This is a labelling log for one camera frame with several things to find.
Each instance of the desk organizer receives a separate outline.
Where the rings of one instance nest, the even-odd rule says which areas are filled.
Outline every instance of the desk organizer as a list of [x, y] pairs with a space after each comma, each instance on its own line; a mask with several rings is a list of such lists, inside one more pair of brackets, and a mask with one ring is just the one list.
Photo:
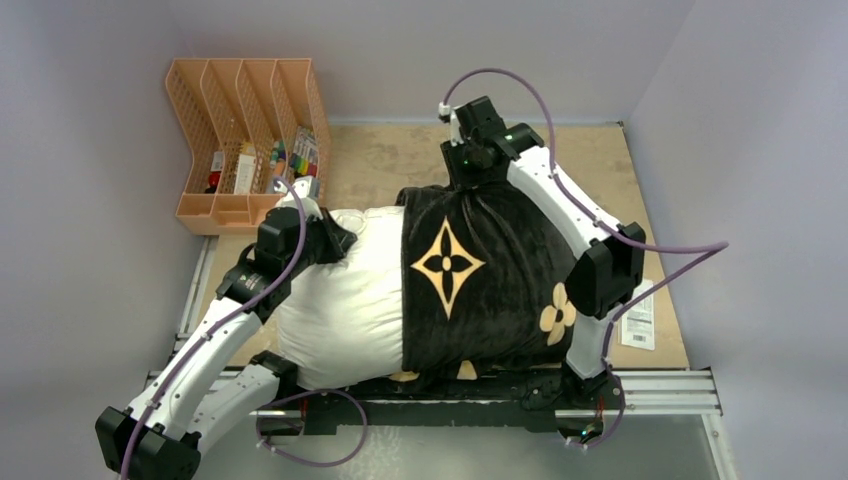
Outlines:
[[[271, 152], [282, 140], [286, 159], [276, 173], [293, 181], [291, 158], [298, 126], [309, 128], [318, 147], [317, 177], [323, 205], [330, 163], [330, 129], [311, 59], [178, 58], [165, 79], [168, 96], [191, 149], [191, 173], [177, 218], [197, 235], [252, 234], [280, 199], [268, 191]], [[239, 152], [256, 150], [248, 193], [233, 193]], [[217, 190], [209, 188], [212, 159], [224, 156]]]

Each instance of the white pillow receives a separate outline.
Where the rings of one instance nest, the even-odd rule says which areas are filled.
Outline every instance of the white pillow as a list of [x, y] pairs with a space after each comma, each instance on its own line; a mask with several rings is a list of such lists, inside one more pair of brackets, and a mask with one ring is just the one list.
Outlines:
[[358, 240], [342, 262], [302, 272], [273, 313], [280, 352], [306, 389], [390, 375], [403, 361], [403, 207], [331, 215]]

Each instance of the wooden table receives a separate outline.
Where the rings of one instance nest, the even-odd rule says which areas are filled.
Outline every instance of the wooden table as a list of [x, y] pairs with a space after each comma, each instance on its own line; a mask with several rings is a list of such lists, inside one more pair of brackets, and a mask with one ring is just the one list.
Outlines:
[[[546, 129], [534, 127], [547, 137]], [[407, 186], [446, 185], [447, 172], [439, 144], [447, 138], [441, 125], [338, 126], [331, 129], [333, 160], [327, 180], [327, 207], [366, 209], [394, 204], [398, 191]], [[638, 222], [653, 243], [642, 193], [630, 160], [624, 134], [618, 125], [559, 127], [556, 129], [557, 162], [602, 208], [623, 223]], [[203, 288], [202, 318], [220, 279], [239, 252], [255, 236], [218, 239]], [[664, 277], [659, 256], [645, 255], [645, 279]], [[618, 332], [611, 357], [616, 368], [688, 368], [680, 328], [668, 290], [654, 295], [655, 350], [621, 345]], [[269, 321], [239, 350], [230, 365], [245, 365], [254, 354], [277, 350], [275, 322]]]

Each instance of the black fabric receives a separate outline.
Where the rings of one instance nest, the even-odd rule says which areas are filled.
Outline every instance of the black fabric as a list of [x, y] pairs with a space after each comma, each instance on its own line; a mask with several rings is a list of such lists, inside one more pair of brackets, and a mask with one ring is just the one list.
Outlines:
[[[524, 194], [506, 182], [462, 192], [411, 187], [400, 191], [396, 203], [405, 209], [404, 371], [419, 373], [417, 381], [426, 383], [457, 378], [463, 361], [481, 375], [493, 365], [524, 368], [564, 359], [572, 329], [548, 346], [550, 333], [540, 328], [540, 316], [553, 304], [553, 290], [565, 282], [575, 259]], [[476, 269], [475, 259], [484, 262]], [[461, 281], [460, 274], [469, 269], [473, 272]], [[449, 316], [431, 280], [439, 271], [441, 282], [435, 283], [441, 284], [445, 300], [453, 301]], [[457, 282], [459, 291], [451, 299]]]

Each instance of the white wall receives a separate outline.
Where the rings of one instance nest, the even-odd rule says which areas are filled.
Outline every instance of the white wall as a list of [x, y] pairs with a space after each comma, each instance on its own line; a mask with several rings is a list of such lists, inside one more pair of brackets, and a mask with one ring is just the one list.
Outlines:
[[743, 478], [848, 478], [846, 55], [843, 0], [701, 0], [626, 123], [658, 241], [731, 243], [672, 295]]
[[[450, 84], [483, 66], [511, 68], [564, 122], [618, 121], [636, 106], [694, 0], [170, 0], [199, 56], [313, 57], [335, 120], [433, 122]], [[540, 118], [503, 78], [499, 111]]]
[[167, 358], [199, 248], [173, 216], [180, 54], [162, 1], [0, 6], [4, 478], [107, 478], [94, 421]]

